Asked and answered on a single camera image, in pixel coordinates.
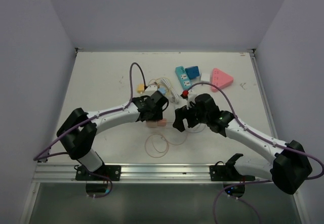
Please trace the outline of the white usb charger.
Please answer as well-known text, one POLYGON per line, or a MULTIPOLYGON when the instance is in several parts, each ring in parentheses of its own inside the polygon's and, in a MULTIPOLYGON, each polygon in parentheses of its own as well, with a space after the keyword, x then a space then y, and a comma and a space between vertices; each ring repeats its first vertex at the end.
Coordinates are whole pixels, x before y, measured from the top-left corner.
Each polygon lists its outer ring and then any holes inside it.
POLYGON ((210 78, 211 78, 211 76, 210 76, 209 73, 202 73, 202 74, 200 75, 200 80, 201 80, 202 82, 210 82, 210 78))

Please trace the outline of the pink small charger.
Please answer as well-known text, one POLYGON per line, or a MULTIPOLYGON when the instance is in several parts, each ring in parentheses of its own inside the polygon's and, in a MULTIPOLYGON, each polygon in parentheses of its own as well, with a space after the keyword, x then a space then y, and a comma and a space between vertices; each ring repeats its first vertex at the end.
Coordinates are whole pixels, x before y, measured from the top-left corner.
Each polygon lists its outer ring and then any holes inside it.
POLYGON ((167 120, 164 118, 164 119, 162 119, 162 120, 159 120, 158 122, 157 122, 157 126, 158 127, 165 127, 166 125, 167 125, 167 120))

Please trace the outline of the light blue charger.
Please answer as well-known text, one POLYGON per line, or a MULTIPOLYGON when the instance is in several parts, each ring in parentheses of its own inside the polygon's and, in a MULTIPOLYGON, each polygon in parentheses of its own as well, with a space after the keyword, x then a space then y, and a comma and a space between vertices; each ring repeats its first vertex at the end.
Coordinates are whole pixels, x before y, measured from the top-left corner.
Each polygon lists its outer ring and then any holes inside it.
POLYGON ((166 93, 167 93, 167 90, 165 89, 165 88, 163 88, 163 87, 160 87, 159 89, 158 89, 158 91, 162 94, 162 95, 166 95, 166 93))

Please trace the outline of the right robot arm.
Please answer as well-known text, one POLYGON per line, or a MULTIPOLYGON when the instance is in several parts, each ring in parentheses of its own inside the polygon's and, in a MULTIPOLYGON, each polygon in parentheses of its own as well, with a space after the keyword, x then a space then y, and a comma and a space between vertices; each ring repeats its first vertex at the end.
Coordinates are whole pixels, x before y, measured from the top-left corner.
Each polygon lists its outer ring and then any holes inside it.
POLYGON ((212 132, 235 140, 261 156, 252 159, 236 153, 225 163, 210 166, 212 181, 243 181, 261 178, 272 181, 280 190, 294 194, 312 173, 311 164, 297 141, 286 143, 263 134, 237 120, 233 113, 220 110, 208 94, 194 98, 188 106, 175 110, 173 128, 183 132, 205 124, 212 132))

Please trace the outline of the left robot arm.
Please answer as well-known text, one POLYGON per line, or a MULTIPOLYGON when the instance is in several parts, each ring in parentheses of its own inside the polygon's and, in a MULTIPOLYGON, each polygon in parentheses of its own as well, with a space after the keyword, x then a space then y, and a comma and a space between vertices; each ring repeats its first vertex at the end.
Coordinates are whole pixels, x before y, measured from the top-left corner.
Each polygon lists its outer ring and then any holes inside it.
POLYGON ((110 128, 138 121, 159 121, 169 100, 159 91, 131 98, 127 103, 106 110, 72 111, 57 131, 57 138, 72 160, 78 161, 94 180, 104 177, 103 160, 92 149, 96 135, 110 128))

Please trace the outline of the yellow usb charger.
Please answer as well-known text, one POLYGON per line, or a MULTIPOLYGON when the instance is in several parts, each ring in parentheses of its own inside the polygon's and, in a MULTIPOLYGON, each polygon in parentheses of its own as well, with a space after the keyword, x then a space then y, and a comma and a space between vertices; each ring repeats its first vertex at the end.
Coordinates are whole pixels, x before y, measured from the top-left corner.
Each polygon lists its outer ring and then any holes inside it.
POLYGON ((136 92, 142 94, 145 92, 145 84, 141 83, 137 85, 136 92))

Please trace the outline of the teal power strip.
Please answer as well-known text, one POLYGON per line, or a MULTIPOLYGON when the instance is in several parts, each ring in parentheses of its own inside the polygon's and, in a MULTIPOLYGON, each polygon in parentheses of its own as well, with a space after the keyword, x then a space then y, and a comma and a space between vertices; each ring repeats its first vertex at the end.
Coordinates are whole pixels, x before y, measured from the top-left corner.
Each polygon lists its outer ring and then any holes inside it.
POLYGON ((183 66, 178 66, 175 68, 175 73, 183 90, 188 90, 192 86, 192 83, 185 71, 185 68, 183 66))

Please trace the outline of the pink triangular socket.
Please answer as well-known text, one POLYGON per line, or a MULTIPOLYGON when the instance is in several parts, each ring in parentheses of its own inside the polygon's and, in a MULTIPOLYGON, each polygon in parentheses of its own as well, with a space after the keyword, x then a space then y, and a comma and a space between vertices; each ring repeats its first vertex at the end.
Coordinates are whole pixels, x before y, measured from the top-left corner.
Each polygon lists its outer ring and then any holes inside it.
POLYGON ((230 86, 234 81, 234 78, 229 74, 223 72, 218 68, 214 68, 211 74, 211 84, 216 87, 223 89, 230 86))

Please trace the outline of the dark blue plug adapter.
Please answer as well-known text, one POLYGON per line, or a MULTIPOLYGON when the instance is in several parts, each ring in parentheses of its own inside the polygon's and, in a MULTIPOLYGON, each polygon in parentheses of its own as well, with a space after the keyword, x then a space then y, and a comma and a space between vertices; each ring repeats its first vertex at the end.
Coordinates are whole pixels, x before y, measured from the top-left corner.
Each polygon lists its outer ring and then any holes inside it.
POLYGON ((198 66, 191 66, 185 68, 185 72, 190 80, 195 79, 200 76, 198 66))

